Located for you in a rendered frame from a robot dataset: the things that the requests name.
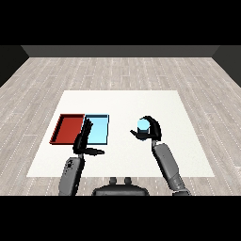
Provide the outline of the red shallow open box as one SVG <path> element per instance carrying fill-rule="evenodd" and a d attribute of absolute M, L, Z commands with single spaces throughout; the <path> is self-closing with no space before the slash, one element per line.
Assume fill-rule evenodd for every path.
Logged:
<path fill-rule="evenodd" d="M 84 114 L 61 114 L 50 139 L 52 145 L 72 145 L 81 132 Z"/>

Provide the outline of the dark grey robot body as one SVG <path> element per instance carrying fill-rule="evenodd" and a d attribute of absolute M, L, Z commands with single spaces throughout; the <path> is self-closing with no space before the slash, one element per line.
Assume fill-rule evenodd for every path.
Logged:
<path fill-rule="evenodd" d="M 92 196 L 149 196 L 146 188 L 132 184 L 130 177 L 124 178 L 124 184 L 118 185 L 117 178 L 111 177 L 109 184 L 95 188 Z"/>

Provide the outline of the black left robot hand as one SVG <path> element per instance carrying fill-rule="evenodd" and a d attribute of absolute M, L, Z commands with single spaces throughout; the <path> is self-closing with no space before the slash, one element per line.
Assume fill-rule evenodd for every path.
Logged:
<path fill-rule="evenodd" d="M 72 150 L 75 154 L 88 154 L 88 155 L 98 155 L 104 154 L 104 151 L 97 150 L 93 148 L 88 148 L 88 136 L 91 131 L 93 123 L 89 119 L 84 120 L 81 132 L 76 136 L 75 141 L 72 146 Z"/>

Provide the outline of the small blue can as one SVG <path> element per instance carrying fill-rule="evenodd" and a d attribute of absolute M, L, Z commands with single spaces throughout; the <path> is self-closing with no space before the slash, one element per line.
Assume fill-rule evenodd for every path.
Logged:
<path fill-rule="evenodd" d="M 150 124 L 145 119 L 140 119 L 137 122 L 137 133 L 141 135 L 141 140 L 146 140 L 146 135 L 149 134 Z"/>

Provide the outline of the light blue shallow open box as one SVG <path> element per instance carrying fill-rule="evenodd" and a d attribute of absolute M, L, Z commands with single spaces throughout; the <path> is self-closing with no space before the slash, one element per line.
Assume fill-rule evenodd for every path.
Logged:
<path fill-rule="evenodd" d="M 109 116 L 107 114 L 87 114 L 85 120 L 90 120 L 92 123 L 88 135 L 88 145 L 106 145 Z"/>

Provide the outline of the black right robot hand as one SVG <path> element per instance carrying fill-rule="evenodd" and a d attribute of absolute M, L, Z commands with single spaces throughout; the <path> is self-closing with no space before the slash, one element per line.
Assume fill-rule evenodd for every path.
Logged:
<path fill-rule="evenodd" d="M 146 135 L 146 139 L 150 138 L 151 140 L 160 141 L 162 137 L 161 127 L 157 120 L 155 120 L 151 116 L 144 116 L 142 119 L 145 119 L 149 122 L 149 134 Z M 137 133 L 137 131 L 131 130 L 131 133 L 137 138 L 140 139 L 141 135 Z"/>

